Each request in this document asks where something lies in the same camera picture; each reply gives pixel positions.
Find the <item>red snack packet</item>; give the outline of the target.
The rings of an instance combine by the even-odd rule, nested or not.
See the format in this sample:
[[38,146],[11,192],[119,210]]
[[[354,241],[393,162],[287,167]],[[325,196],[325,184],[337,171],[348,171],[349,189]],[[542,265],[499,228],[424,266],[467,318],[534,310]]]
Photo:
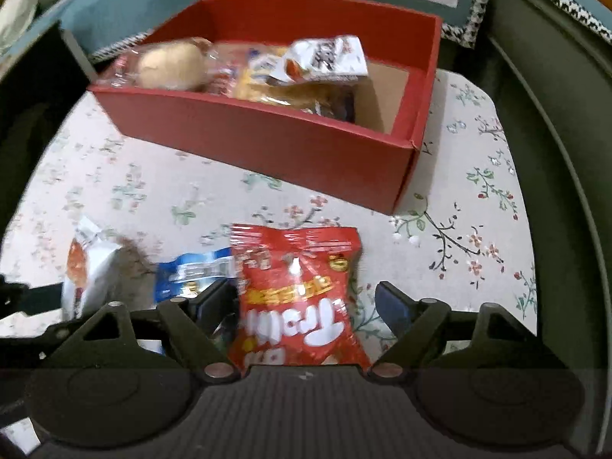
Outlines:
[[348,280],[361,252],[352,227],[282,230],[234,224],[239,325],[229,358],[268,366],[370,366],[354,334]]

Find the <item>black side table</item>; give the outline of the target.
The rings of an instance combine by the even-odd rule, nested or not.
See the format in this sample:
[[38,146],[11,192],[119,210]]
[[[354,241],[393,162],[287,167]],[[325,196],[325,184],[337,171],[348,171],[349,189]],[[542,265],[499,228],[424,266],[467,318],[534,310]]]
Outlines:
[[2,77],[2,235],[47,146],[94,77],[74,36],[58,24],[34,39]]

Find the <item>blue sausage snack packet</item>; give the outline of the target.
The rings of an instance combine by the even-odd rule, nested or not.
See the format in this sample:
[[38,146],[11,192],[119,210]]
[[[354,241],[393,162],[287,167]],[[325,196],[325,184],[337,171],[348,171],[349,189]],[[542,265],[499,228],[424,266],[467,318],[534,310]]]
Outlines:
[[159,304],[177,296],[195,298],[221,279],[236,279],[230,247],[202,254],[182,254],[156,267],[153,299]]

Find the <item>red cardboard box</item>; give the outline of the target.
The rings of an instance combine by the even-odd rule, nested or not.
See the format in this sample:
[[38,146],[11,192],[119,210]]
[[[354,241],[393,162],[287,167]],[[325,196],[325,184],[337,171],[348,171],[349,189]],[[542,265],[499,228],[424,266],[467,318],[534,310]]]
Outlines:
[[202,92],[91,86],[122,134],[382,212],[414,173],[436,77],[442,21],[368,0],[199,0],[150,42],[203,36],[224,45],[288,45],[357,36],[369,79],[354,122]]

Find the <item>green white snack packet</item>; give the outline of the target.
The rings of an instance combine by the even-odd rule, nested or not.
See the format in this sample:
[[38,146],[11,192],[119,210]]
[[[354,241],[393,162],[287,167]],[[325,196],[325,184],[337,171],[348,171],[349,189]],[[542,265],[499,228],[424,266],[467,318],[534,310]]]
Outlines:
[[293,42],[278,59],[267,83],[273,86],[355,84],[369,76],[361,41],[354,35]]

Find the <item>yellow cake packet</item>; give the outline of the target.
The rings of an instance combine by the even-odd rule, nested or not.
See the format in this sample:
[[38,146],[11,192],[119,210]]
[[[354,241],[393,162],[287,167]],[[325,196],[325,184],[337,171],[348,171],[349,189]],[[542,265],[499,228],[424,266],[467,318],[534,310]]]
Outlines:
[[281,86],[270,77],[285,47],[248,46],[244,65],[229,95],[243,101],[287,107],[340,121],[356,120],[355,95],[350,86],[306,83]]

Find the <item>white bread snack packet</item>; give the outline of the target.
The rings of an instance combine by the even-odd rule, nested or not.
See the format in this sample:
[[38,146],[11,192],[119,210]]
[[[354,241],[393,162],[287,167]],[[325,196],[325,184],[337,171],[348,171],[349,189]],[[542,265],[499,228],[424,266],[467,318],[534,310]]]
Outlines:
[[119,257],[122,247],[106,237],[87,216],[77,223],[70,242],[61,292],[61,318],[70,321],[91,315],[119,288]]

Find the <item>floral tablecloth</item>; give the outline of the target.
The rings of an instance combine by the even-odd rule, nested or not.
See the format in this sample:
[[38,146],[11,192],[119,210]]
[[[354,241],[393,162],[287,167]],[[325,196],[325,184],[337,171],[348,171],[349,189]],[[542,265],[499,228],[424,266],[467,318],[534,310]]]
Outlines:
[[393,343],[374,306],[381,281],[459,311],[492,301],[528,329],[537,323],[527,212],[502,124],[484,91],[445,70],[436,74],[421,155],[394,216],[124,137],[87,94],[34,171],[8,227],[2,272],[33,286],[61,280],[82,218],[121,243],[122,291],[136,308],[153,300],[158,263],[222,249],[234,223],[347,226],[362,241],[348,303],[372,358]]

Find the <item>dark green sofa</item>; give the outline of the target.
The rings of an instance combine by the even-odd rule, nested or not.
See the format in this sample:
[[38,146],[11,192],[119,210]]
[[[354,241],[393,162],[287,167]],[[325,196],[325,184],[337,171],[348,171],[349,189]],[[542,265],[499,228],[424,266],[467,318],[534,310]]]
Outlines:
[[493,100],[518,167],[538,335],[585,384],[571,445],[611,454],[611,13],[597,0],[488,0],[441,66]]

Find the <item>round bun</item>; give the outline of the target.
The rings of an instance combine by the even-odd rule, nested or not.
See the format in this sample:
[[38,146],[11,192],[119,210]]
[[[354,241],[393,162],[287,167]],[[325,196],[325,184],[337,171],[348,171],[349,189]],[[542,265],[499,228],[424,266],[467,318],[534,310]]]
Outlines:
[[141,45],[125,51],[95,85],[197,91],[212,78],[214,45],[202,37]]

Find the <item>white cloth on sofa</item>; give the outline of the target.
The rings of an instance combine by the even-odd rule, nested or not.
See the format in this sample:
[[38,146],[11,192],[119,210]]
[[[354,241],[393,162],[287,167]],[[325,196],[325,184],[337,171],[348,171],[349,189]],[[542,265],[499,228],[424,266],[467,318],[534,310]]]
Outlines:
[[0,51],[4,54],[29,28],[38,0],[4,0],[0,10]]

